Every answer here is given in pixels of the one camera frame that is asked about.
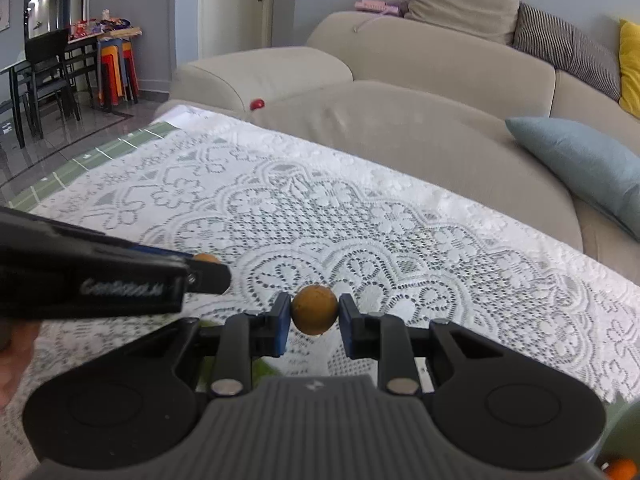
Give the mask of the person's left hand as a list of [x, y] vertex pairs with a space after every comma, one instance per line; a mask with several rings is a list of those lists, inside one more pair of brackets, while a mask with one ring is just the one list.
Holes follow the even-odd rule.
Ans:
[[40, 322], [18, 323], [11, 328], [11, 342], [1, 351], [0, 405], [4, 410], [11, 402], [35, 352]]

